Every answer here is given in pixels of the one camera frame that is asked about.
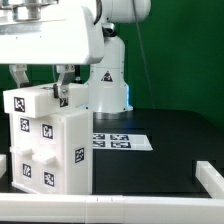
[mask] green background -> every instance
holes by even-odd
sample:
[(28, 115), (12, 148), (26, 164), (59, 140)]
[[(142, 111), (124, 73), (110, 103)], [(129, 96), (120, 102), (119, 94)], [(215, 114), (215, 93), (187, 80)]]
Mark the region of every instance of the green background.
[[(136, 26), (119, 25), (126, 44), (125, 80), (130, 103), (152, 108)], [(198, 112), (224, 130), (224, 1), (152, 0), (140, 24), (157, 109)], [(88, 78), (88, 67), (82, 67)], [(15, 88), (7, 65), (0, 65), (2, 90)], [(52, 82), (51, 66), (29, 66), (34, 84)]]

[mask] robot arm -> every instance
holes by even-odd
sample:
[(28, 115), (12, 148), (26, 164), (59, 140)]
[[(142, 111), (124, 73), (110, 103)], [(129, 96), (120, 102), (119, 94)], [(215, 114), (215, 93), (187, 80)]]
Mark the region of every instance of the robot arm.
[(98, 63), (104, 55), (98, 2), (0, 2), (0, 63)]
[(102, 3), (103, 20), (111, 23), (134, 23), (134, 7), (138, 21), (143, 21), (151, 9), (151, 0), (104, 0)]

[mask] black tabletop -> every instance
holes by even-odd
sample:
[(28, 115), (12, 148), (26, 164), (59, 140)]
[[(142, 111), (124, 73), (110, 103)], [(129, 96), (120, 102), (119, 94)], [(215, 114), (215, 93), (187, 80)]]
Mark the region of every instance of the black tabletop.
[(203, 197), (196, 161), (224, 168), (224, 135), (189, 111), (133, 111), (122, 120), (94, 120), (94, 132), (147, 135), (153, 151), (94, 151), (96, 194)]

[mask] white plastic part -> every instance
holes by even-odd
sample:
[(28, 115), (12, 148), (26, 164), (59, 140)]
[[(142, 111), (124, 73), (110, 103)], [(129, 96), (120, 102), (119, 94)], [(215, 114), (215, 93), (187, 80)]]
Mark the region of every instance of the white plastic part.
[(0, 155), (0, 178), (6, 172), (6, 155)]
[[(144, 20), (150, 12), (150, 0), (134, 0), (136, 6), (137, 20)], [(102, 0), (103, 21), (112, 23), (133, 23), (135, 14), (132, 0)]]
[(63, 0), (42, 7), (41, 20), (15, 23), (11, 10), (0, 10), (0, 64), (100, 62), (104, 40), (96, 12), (96, 1)]
[(53, 83), (4, 91), (6, 113), (39, 118), (88, 103), (88, 86), (69, 84), (68, 98), (55, 99)]
[(224, 199), (224, 178), (209, 162), (197, 162), (196, 177), (212, 198)]
[(91, 65), (88, 108), (98, 113), (117, 114), (132, 110), (129, 87), (124, 81), (125, 46), (119, 37), (105, 38), (103, 60)]
[(224, 200), (0, 194), (0, 221), (223, 224)]
[(71, 109), (41, 118), (10, 116), (13, 183), (28, 193), (91, 194), (92, 113)]

